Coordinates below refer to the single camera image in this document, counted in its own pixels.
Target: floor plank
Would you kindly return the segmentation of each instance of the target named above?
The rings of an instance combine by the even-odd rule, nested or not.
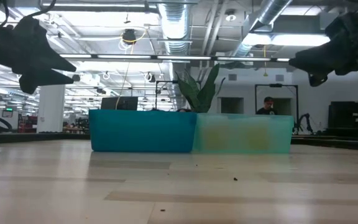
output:
[[[89,141],[0,144],[0,223],[358,223],[358,151],[128,154],[92,152]]]

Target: blue plastic bin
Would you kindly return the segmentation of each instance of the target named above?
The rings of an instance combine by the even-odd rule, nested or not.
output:
[[[289,153],[292,116],[198,114],[195,153]]]
[[[90,110],[96,152],[191,152],[197,114]]]

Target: wall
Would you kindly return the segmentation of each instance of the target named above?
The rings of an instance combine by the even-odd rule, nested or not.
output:
[[[268,68],[268,76],[265,77],[265,70],[259,69],[221,69],[218,78],[216,79],[217,86],[220,84],[222,78],[226,77],[219,95],[214,98],[210,113],[219,113],[219,98],[220,97],[241,97],[244,99],[244,114],[255,114],[255,84],[292,84],[292,74],[287,73],[285,68]],[[229,81],[227,76],[229,74],[236,74],[237,81]],[[275,75],[284,75],[284,82],[276,82]],[[267,96],[276,98],[290,98],[293,99],[293,114],[295,114],[295,89],[291,88],[270,88],[268,86],[259,86],[257,89],[257,108],[263,107],[264,98]]]
[[[327,128],[328,106],[332,101],[358,101],[357,72],[344,76],[331,73],[328,81],[317,87],[310,87],[307,73],[301,70],[293,72],[292,80],[299,85],[300,114],[310,114],[314,131]]]

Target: green potted plant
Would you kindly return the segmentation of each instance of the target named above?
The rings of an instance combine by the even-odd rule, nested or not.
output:
[[[196,80],[188,72],[185,72],[184,77],[180,77],[177,74],[179,89],[194,112],[207,113],[209,111],[215,93],[219,93],[223,81],[225,80],[225,78],[222,79],[219,90],[216,92],[215,80],[216,77],[218,77],[218,73],[219,64],[211,69],[208,78],[201,89],[198,88]]]

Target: translucent green bin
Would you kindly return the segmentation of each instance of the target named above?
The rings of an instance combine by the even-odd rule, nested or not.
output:
[[[198,114],[194,153],[289,153],[292,116]]]

